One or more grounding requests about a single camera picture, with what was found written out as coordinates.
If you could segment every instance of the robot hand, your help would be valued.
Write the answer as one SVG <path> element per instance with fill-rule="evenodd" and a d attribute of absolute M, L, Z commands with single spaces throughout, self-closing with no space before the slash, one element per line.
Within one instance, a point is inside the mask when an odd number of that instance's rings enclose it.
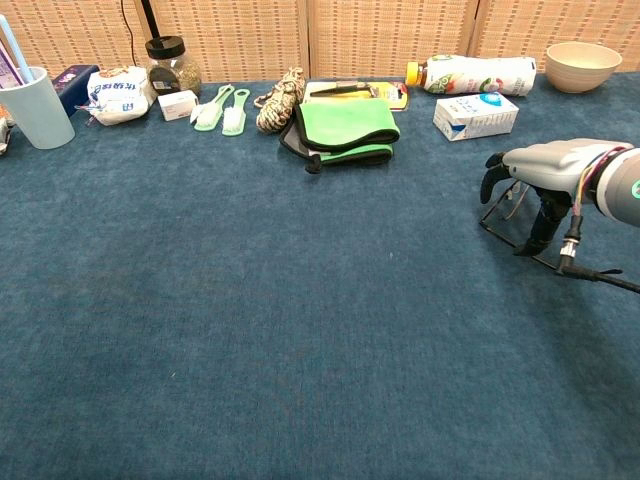
<path fill-rule="evenodd" d="M 527 242 L 515 254 L 541 253 L 570 208 L 579 230 L 581 204 L 593 202 L 607 217 L 640 227 L 640 148 L 623 142 L 578 138 L 496 153 L 486 163 L 481 202 L 493 187 L 514 178 L 531 185 L 541 199 Z"/>

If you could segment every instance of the woven wall panel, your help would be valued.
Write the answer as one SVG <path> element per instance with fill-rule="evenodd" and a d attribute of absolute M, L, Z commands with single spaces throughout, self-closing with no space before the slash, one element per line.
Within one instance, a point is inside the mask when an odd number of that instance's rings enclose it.
<path fill-rule="evenodd" d="M 408 61 L 465 54 L 477 0 L 310 0 L 318 77 L 404 75 Z"/>
<path fill-rule="evenodd" d="M 306 1 L 154 0 L 162 35 L 180 35 L 203 81 L 277 80 L 308 71 Z"/>
<path fill-rule="evenodd" d="M 133 0 L 125 0 L 124 7 L 136 60 L 144 62 L 144 34 Z M 44 66 L 50 77 L 73 64 L 113 68 L 132 63 L 120 0 L 2 0 L 2 13 L 27 63 Z"/>
<path fill-rule="evenodd" d="M 640 70 L 638 0 L 480 0 L 470 53 L 481 57 L 528 55 L 544 70 L 554 43 L 580 40 L 618 51 L 618 71 Z"/>

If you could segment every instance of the white box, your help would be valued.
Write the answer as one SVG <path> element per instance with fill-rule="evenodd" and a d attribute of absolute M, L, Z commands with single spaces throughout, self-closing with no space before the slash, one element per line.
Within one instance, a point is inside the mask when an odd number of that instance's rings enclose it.
<path fill-rule="evenodd" d="M 164 119 L 168 122 L 191 115 L 191 110 L 198 104 L 198 97 L 191 90 L 185 90 L 183 92 L 160 95 L 158 103 L 160 103 Z"/>
<path fill-rule="evenodd" d="M 433 123 L 449 140 L 509 133 L 518 107 L 499 93 L 443 98 L 436 102 Z"/>

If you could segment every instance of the purple item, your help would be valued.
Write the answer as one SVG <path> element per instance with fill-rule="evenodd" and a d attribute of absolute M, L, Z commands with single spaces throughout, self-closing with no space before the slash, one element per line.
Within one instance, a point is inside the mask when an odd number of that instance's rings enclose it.
<path fill-rule="evenodd" d="M 0 88 L 13 88 L 24 85 L 6 48 L 0 42 Z"/>

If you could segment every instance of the dark blue box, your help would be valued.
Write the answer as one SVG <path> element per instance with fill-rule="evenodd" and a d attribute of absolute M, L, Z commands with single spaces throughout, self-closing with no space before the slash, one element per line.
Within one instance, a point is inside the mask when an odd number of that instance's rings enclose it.
<path fill-rule="evenodd" d="M 58 93 L 68 116 L 76 112 L 76 105 L 84 105 L 89 100 L 87 83 L 94 72 L 99 72 L 97 65 L 72 65 L 53 80 L 53 88 Z"/>

